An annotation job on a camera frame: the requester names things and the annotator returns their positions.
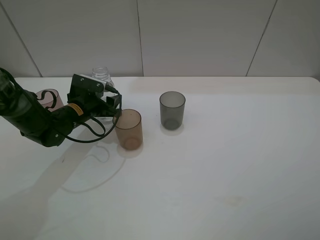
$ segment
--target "white wall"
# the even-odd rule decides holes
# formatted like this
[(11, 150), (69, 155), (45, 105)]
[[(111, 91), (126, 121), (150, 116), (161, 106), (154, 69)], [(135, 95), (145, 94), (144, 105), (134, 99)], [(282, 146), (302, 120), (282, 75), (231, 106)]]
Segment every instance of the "white wall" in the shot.
[(319, 0), (278, 0), (248, 76), (320, 76), (319, 10)]
[(136, 0), (1, 0), (44, 77), (142, 76)]
[(14, 77), (40, 77), (0, 4), (0, 67)]
[(276, 0), (138, 0), (145, 76), (245, 76)]
[(0, 1), (0, 66), (16, 77), (320, 77), (319, 0)]

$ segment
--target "clear glass jar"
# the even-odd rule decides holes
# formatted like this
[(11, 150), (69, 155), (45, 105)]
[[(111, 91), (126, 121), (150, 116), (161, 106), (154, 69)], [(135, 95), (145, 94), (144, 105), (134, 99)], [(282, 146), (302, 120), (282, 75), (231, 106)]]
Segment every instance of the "clear glass jar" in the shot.
[[(92, 77), (95, 79), (105, 81), (111, 87), (115, 87), (114, 82), (111, 80), (108, 68), (105, 66), (98, 66), (93, 68)], [(101, 97), (101, 99), (105, 101), (106, 97), (113, 97), (115, 95), (115, 93), (107, 91), (103, 93), (103, 97)], [(97, 119), (102, 122), (112, 122), (113, 117), (97, 117)]]

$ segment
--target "orange label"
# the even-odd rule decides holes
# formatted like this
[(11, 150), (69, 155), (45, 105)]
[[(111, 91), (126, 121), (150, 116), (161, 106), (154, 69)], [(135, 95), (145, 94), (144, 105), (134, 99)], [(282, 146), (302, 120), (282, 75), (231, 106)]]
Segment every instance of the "orange label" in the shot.
[(73, 108), (79, 116), (84, 114), (84, 111), (75, 103), (69, 103), (67, 106)]

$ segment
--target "wall seam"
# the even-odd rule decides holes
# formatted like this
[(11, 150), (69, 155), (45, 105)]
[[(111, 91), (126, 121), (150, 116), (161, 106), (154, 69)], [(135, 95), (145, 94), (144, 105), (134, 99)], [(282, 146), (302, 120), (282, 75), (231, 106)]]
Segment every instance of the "wall seam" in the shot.
[(141, 53), (141, 65), (142, 65), (142, 76), (145, 76), (144, 71), (144, 59), (142, 55), (142, 44), (141, 44), (141, 30), (140, 30), (140, 17), (139, 17), (139, 6), (138, 6), (138, 0), (136, 0), (136, 12), (138, 14), (138, 27), (139, 27), (139, 40), (140, 40), (140, 53)]
[(6, 18), (8, 19), (9, 24), (11, 25), (11, 27), (13, 28), (15, 34), (17, 35), (18, 39), (20, 40), (23, 48), (25, 49), (26, 53), (28, 54), (28, 56), (29, 56), (30, 60), (32, 61), (35, 69), (37, 70), (38, 74), (40, 75), (40, 77), (43, 77), (42, 74), (41, 74), (41, 72), (40, 72), (40, 70), (39, 70), (39, 68), (38, 68), (38, 66), (37, 66), (37, 64), (36, 64), (36, 62), (34, 61), (33, 57), (31, 56), (31, 54), (30, 54), (30, 52), (29, 52), (26, 44), (25, 44), (24, 41), (22, 40), (20, 34), (18, 33), (18, 30), (17, 30), (16, 26), (15, 26), (14, 23), (12, 22), (9, 14), (7, 13), (7, 11), (6, 11), (6, 9), (5, 9), (5, 6), (2, 4), (1, 1), (0, 1), (0, 8), (2, 8), (2, 10), (3, 10), (3, 12), (4, 12), (4, 15), (5, 15)]
[(270, 22), (270, 18), (271, 18), (271, 16), (272, 16), (272, 14), (274, 13), (274, 10), (275, 10), (275, 7), (276, 7), (277, 3), (278, 3), (278, 0), (275, 1), (274, 5), (273, 5), (273, 8), (272, 8), (272, 10), (271, 10), (270, 16), (269, 16), (268, 20), (266, 21), (266, 24), (265, 24), (263, 33), (262, 33), (262, 35), (261, 35), (261, 37), (260, 37), (259, 43), (258, 43), (258, 45), (257, 45), (257, 47), (256, 47), (256, 49), (255, 49), (254, 54), (253, 54), (252, 60), (251, 60), (250, 65), (249, 65), (249, 68), (248, 68), (248, 70), (246, 71), (246, 74), (245, 74), (246, 77), (248, 76), (248, 73), (249, 73), (249, 71), (250, 71), (251, 65), (252, 65), (252, 63), (254, 62), (254, 59), (255, 59), (255, 57), (256, 57), (258, 48), (259, 48), (259, 46), (260, 46), (260, 43), (261, 43), (261, 41), (262, 41), (262, 38), (263, 38), (264, 35), (265, 35), (265, 32), (266, 32), (267, 27), (268, 27), (269, 22)]

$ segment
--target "black cable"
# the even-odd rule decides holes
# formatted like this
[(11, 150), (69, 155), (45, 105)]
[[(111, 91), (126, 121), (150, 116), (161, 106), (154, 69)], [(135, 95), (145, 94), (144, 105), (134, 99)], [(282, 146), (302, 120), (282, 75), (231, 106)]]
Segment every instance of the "black cable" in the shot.
[(100, 140), (104, 139), (106, 136), (108, 136), (108, 135), (112, 132), (112, 130), (116, 127), (117, 122), (118, 122), (118, 120), (119, 120), (119, 117), (120, 117), (120, 114), (121, 114), (121, 110), (122, 110), (122, 96), (121, 96), (121, 94), (120, 94), (115, 88), (113, 88), (113, 87), (109, 87), (109, 89), (107, 89), (107, 90), (109, 90), (110, 92), (115, 93), (115, 94), (117, 94), (117, 95), (119, 96), (119, 109), (118, 109), (118, 113), (116, 114), (116, 119), (115, 119), (112, 127), (109, 129), (109, 131), (108, 131), (107, 133), (105, 133), (105, 134), (104, 134), (103, 136), (101, 136), (101, 137), (98, 137), (98, 138), (92, 139), (92, 140), (78, 140), (78, 139), (75, 139), (75, 138), (72, 138), (72, 137), (69, 137), (69, 136), (63, 134), (62, 132), (60, 132), (60, 131), (59, 131), (58, 129), (56, 129), (56, 128), (54, 128), (54, 130), (56, 130), (59, 134), (61, 134), (61, 135), (62, 135), (63, 137), (65, 137), (66, 139), (71, 140), (71, 141), (76, 142), (76, 143), (81, 143), (81, 144), (94, 143), (94, 142), (100, 141)]
[[(26, 93), (26, 91), (16, 82), (15, 78), (5, 69), (1, 68), (0, 67), (0, 71), (4, 72), (5, 74), (7, 74), (9, 76), (9, 79), (10, 81), (13, 83), (13, 85), (19, 89), (22, 94), (26, 97), (26, 99), (28, 99), (28, 101), (30, 102), (30, 104), (32, 106), (35, 107), (35, 105), (33, 104), (33, 100), (31, 99), (31, 97)], [(102, 135), (101, 137), (98, 137), (96, 139), (92, 139), (92, 140), (78, 140), (78, 139), (75, 139), (75, 138), (72, 138), (72, 137), (69, 137), (67, 135), (65, 135), (64, 133), (60, 132), (58, 129), (56, 128), (53, 128), (54, 130), (56, 130), (57, 133), (59, 133), (60, 135), (62, 135), (64, 138), (68, 139), (68, 140), (71, 140), (73, 142), (76, 142), (76, 143), (81, 143), (81, 144), (90, 144), (90, 143), (94, 143), (94, 142), (97, 142), (97, 141), (100, 141), (102, 139), (104, 139), (106, 136), (108, 136), (112, 130), (116, 127), (116, 124), (119, 120), (119, 117), (120, 117), (120, 114), (121, 114), (121, 110), (122, 110), (122, 96), (121, 94), (114, 88), (114, 87), (111, 87), (109, 85), (106, 85), (105, 86), (105, 89), (112, 92), (112, 93), (115, 93), (119, 96), (119, 109), (118, 109), (118, 113), (116, 114), (116, 120), (114, 121), (112, 127), (109, 129), (109, 131), (107, 133), (105, 133), (104, 135)], [(49, 123), (52, 122), (52, 118), (50, 115), (47, 114), (47, 112), (43, 112), (43, 111), (40, 111), (40, 114), (42, 115), (42, 117), (46, 120), (48, 120)]]
[(104, 126), (100, 121), (98, 121), (97, 119), (95, 119), (95, 118), (92, 117), (92, 116), (90, 116), (90, 119), (91, 119), (92, 121), (95, 121), (97, 124), (100, 125), (100, 127), (103, 129), (103, 133), (102, 133), (102, 134), (99, 134), (99, 133), (95, 132), (95, 131), (94, 131), (88, 124), (86, 124), (85, 122), (76, 122), (76, 123), (79, 124), (79, 125), (83, 125), (83, 126), (87, 127), (87, 128), (90, 130), (90, 132), (93, 133), (94, 135), (96, 135), (97, 137), (102, 137), (102, 136), (106, 133), (106, 128), (105, 128), (105, 126)]
[(41, 98), (37, 98), (37, 100), (43, 100), (45, 99), (45, 95), (46, 93), (51, 93), (52, 97), (53, 97), (53, 103), (51, 106), (46, 106), (45, 109), (54, 109), (56, 104), (57, 104), (57, 97), (55, 95), (55, 93), (53, 91), (50, 91), (50, 90), (43, 90), (41, 92)]

